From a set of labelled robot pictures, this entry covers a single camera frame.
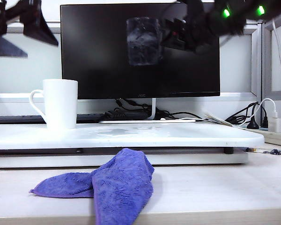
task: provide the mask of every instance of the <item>desk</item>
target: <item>desk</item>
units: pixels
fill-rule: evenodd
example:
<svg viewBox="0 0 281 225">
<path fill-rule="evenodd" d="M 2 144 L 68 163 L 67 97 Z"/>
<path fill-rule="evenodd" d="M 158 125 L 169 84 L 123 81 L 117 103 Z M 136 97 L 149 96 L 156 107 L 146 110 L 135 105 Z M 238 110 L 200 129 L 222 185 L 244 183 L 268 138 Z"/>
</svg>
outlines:
<svg viewBox="0 0 281 225">
<path fill-rule="evenodd" d="M 93 199 L 28 193 L 48 177 L 92 170 L 0 170 L 0 225 L 95 224 Z M 135 225 L 281 225 L 281 156 L 249 153 L 245 165 L 156 167 L 152 182 L 154 193 Z"/>
</svg>

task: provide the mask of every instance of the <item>white charger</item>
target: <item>white charger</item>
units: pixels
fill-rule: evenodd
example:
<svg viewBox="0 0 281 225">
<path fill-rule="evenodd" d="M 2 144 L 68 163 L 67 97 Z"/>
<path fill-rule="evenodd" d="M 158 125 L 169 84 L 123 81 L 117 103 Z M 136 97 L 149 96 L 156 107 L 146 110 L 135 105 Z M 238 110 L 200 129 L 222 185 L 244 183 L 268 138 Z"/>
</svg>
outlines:
<svg viewBox="0 0 281 225">
<path fill-rule="evenodd" d="M 278 113 L 274 110 L 274 114 L 268 119 L 268 131 L 270 132 L 281 132 L 281 118 L 278 118 Z"/>
</svg>

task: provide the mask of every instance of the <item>mug handle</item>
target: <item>mug handle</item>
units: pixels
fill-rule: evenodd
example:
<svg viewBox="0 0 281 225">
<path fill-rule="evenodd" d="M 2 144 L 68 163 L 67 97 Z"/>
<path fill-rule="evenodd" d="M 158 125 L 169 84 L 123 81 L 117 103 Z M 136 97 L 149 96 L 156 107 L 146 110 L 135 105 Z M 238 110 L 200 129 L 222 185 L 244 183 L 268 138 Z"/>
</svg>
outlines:
<svg viewBox="0 0 281 225">
<path fill-rule="evenodd" d="M 43 95 L 43 90 L 33 90 L 29 95 L 29 103 L 32 106 L 32 108 L 34 108 L 43 117 L 43 119 L 47 123 L 47 118 L 46 118 L 45 114 L 39 108 L 37 108 L 33 102 L 33 96 L 35 93 L 41 93 Z"/>
</svg>

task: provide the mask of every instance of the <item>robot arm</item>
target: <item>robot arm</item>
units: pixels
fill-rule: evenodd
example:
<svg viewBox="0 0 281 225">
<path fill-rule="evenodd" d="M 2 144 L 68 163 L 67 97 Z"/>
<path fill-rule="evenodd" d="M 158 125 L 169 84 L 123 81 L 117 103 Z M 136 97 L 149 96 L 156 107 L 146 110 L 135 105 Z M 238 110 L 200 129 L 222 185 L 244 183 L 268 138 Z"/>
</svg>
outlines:
<svg viewBox="0 0 281 225">
<path fill-rule="evenodd" d="M 27 56 L 21 49 L 1 37 L 7 32 L 7 23 L 18 17 L 24 24 L 24 35 L 58 46 L 58 41 L 44 20 L 41 0 L 20 0 L 9 9 L 5 9 L 5 5 L 6 1 L 0 0 L 0 56 Z"/>
<path fill-rule="evenodd" d="M 268 21 L 281 13 L 281 0 L 215 0 L 204 12 L 201 0 L 179 0 L 187 4 L 184 20 L 165 20 L 169 33 L 161 45 L 195 52 L 222 35 L 241 35 L 247 19 Z"/>
</svg>

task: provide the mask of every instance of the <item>towel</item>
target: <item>towel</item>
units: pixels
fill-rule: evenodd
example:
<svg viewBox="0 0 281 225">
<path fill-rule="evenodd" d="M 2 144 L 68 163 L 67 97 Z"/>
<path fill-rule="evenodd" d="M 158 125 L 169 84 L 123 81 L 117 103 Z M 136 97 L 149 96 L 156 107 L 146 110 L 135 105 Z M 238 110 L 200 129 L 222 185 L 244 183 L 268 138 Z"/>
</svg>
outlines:
<svg viewBox="0 0 281 225">
<path fill-rule="evenodd" d="M 154 168 L 141 151 L 121 150 L 91 173 L 45 179 L 31 193 L 54 198 L 94 198 L 96 225 L 131 225 L 153 193 Z"/>
</svg>

